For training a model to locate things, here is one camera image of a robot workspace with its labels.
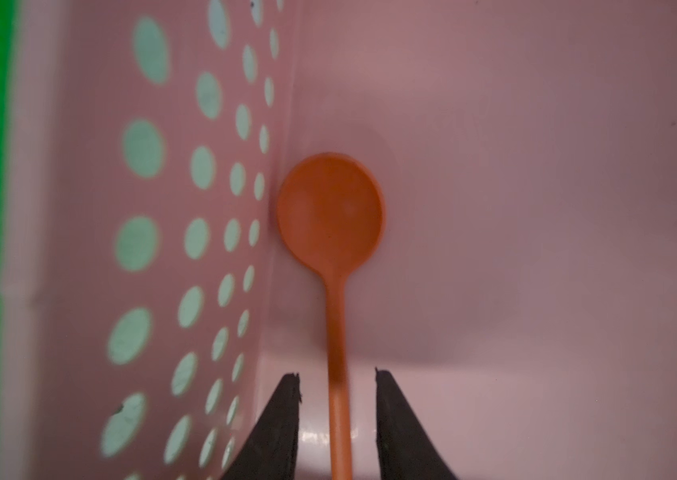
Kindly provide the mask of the pink plastic basket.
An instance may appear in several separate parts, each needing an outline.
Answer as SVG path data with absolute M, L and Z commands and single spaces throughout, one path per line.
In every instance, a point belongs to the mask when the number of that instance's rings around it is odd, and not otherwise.
M 384 198 L 346 285 L 353 475 L 390 370 L 460 479 L 677 479 L 677 1 L 27 1 L 0 250 L 0 479 L 216 479 L 324 288 L 276 195 Z

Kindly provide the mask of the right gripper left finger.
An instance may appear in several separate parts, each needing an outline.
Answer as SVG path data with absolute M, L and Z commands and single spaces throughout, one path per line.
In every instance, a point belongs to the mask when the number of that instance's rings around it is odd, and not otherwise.
M 223 480 L 294 480 L 300 432 L 300 376 L 282 376 Z

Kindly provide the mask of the orange plastic spoon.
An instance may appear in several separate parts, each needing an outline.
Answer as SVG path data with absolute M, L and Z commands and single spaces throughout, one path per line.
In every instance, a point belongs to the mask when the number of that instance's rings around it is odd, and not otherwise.
M 376 250 L 385 207 L 377 182 L 338 153 L 310 156 L 280 186 L 276 221 L 292 255 L 326 290 L 330 474 L 353 477 L 344 292 L 348 277 Z

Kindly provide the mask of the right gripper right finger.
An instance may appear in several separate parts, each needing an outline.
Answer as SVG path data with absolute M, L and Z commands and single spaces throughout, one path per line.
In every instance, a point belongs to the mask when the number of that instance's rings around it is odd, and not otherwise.
M 375 370 L 376 448 L 382 480 L 456 480 L 388 370 Z

